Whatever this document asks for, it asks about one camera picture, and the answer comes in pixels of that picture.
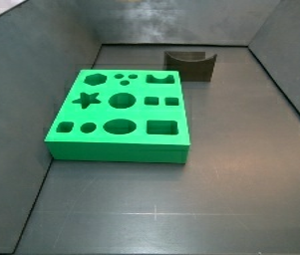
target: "star-shaped hole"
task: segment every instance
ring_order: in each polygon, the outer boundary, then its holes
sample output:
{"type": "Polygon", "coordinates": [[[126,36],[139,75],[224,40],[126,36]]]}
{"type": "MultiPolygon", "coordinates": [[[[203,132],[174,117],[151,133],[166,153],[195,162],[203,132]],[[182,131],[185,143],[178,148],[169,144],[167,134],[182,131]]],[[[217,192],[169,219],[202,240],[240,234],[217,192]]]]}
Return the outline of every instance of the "star-shaped hole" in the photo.
{"type": "Polygon", "coordinates": [[[84,92],[80,93],[80,97],[76,100],[72,100],[74,104],[80,104],[82,109],[86,109],[91,104],[99,104],[98,100],[99,93],[87,94],[84,92]]]}

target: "gray metal wall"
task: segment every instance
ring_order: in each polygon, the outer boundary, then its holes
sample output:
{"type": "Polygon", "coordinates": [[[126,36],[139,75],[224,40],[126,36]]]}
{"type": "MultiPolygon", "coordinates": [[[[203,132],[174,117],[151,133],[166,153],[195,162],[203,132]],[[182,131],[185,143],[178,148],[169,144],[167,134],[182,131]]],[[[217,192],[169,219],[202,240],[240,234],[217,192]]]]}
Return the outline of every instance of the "gray metal wall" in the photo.
{"type": "Polygon", "coordinates": [[[281,1],[249,48],[300,112],[300,1],[281,1]]]}
{"type": "Polygon", "coordinates": [[[280,0],[80,1],[105,43],[248,45],[280,0]]]}
{"type": "Polygon", "coordinates": [[[0,17],[0,252],[12,252],[51,156],[43,143],[63,96],[101,48],[70,0],[0,17]]]}

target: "square hole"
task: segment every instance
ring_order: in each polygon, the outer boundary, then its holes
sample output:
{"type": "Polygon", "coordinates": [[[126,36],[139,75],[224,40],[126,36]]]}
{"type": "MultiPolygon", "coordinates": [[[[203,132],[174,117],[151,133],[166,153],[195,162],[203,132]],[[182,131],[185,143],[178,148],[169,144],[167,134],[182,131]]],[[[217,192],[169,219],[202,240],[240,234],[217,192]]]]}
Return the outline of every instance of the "square hole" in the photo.
{"type": "Polygon", "coordinates": [[[177,134],[177,122],[147,121],[147,134],[177,134]]]}
{"type": "Polygon", "coordinates": [[[167,106],[178,106],[178,98],[165,98],[165,104],[167,106]]]}
{"type": "Polygon", "coordinates": [[[62,122],[58,125],[56,132],[71,132],[74,127],[74,123],[71,122],[62,122]]]}
{"type": "Polygon", "coordinates": [[[145,97],[145,105],[157,106],[158,105],[158,97],[145,97]]]}

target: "green foam block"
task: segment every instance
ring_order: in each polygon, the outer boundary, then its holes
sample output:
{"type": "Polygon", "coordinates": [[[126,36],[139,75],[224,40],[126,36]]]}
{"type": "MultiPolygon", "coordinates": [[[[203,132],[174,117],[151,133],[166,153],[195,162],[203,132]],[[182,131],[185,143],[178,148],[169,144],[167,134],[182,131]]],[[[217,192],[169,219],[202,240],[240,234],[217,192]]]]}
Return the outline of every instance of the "green foam block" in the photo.
{"type": "Polygon", "coordinates": [[[185,163],[178,72],[82,70],[46,145],[55,159],[185,163]]]}

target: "oval hole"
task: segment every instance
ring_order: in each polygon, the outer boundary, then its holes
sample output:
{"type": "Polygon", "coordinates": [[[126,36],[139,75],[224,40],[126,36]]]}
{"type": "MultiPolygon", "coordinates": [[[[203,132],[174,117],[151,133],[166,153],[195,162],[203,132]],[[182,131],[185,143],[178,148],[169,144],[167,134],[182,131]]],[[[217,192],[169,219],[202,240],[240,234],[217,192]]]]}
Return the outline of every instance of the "oval hole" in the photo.
{"type": "Polygon", "coordinates": [[[105,123],[103,129],[111,134],[126,134],[137,129],[137,124],[130,120],[117,119],[105,123]]]}

